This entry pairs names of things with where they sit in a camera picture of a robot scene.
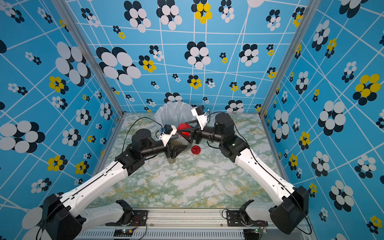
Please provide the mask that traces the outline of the small red jar lid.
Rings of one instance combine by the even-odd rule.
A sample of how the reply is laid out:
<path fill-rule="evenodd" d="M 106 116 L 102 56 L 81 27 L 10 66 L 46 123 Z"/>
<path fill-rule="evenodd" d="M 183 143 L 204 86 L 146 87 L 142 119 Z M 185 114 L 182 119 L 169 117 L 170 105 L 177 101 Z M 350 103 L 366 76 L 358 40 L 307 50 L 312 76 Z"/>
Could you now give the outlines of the small red jar lid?
<path fill-rule="evenodd" d="M 194 155 L 199 155 L 201 153 L 201 148 L 199 146 L 193 146 L 191 148 L 191 152 Z"/>

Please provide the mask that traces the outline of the clear jar large red lid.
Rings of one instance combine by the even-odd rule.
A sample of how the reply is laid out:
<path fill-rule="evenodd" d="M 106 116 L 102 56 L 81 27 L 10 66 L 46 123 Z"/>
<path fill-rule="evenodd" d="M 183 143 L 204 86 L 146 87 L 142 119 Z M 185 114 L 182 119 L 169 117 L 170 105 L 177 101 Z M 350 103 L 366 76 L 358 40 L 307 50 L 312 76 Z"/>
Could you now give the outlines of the clear jar large red lid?
<path fill-rule="evenodd" d="M 189 129 L 191 126 L 189 124 L 179 124 L 177 127 L 177 130 L 184 130 Z M 192 144 L 189 142 L 190 139 L 190 133 L 189 132 L 176 132 L 176 134 L 172 138 L 172 144 L 174 146 L 186 146 L 185 151 L 188 151 L 191 149 Z"/>

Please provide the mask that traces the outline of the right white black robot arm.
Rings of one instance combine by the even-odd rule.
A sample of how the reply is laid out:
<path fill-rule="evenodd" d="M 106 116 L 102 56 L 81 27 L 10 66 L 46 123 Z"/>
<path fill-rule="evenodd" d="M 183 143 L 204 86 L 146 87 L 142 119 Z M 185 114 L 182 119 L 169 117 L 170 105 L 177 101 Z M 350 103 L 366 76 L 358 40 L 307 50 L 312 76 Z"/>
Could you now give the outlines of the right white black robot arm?
<path fill-rule="evenodd" d="M 176 130 L 190 143 L 202 140 L 216 142 L 224 157 L 245 170 L 266 191 L 273 205 L 260 209 L 253 200 L 240 207 L 240 218 L 245 226 L 253 222 L 273 223 L 284 234 L 291 234 L 302 221 L 308 220 L 309 194 L 304 187 L 295 187 L 267 166 L 240 134 L 229 114 L 219 113 L 213 127 L 207 126 L 208 117 L 200 115 L 192 128 Z"/>

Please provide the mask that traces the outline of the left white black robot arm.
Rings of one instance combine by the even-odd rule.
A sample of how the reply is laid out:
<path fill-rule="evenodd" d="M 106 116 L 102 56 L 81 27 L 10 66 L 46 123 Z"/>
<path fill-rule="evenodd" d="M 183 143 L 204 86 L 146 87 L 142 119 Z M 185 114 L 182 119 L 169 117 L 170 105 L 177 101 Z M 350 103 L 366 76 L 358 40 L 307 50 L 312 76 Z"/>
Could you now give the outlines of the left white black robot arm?
<path fill-rule="evenodd" d="M 146 160 L 159 154 L 174 159 L 191 145 L 189 136 L 166 125 L 159 140 L 152 138 L 148 129 L 140 129 L 132 142 L 104 170 L 77 187 L 61 195 L 52 194 L 44 200 L 40 228 L 35 239 L 50 237 L 52 240 L 73 240 L 81 232 L 103 224 L 139 225 L 133 208 L 124 200 L 97 208 L 88 205 L 117 182 L 131 176 Z"/>

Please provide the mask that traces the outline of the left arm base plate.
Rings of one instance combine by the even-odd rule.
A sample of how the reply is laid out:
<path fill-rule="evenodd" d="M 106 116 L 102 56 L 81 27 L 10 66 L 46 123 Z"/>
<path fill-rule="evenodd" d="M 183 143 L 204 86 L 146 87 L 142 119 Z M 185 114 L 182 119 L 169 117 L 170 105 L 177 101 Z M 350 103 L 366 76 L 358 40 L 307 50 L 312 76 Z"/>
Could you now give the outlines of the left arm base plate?
<path fill-rule="evenodd" d="M 123 216 L 116 223 L 106 223 L 106 226 L 131 226 L 144 227 L 148 218 L 149 211 L 133 210 L 124 212 Z"/>

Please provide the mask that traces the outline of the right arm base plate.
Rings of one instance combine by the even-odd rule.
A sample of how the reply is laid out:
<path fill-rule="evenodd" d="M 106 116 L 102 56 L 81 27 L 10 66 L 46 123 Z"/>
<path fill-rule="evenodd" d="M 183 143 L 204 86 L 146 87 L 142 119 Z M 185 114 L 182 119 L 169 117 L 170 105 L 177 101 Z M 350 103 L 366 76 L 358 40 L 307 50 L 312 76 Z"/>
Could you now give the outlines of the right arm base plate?
<path fill-rule="evenodd" d="M 239 210 L 224 210 L 222 212 L 223 217 L 227 221 L 228 227 L 255 227 L 255 228 L 264 228 L 268 227 L 269 224 L 266 221 L 244 221 L 241 218 Z"/>

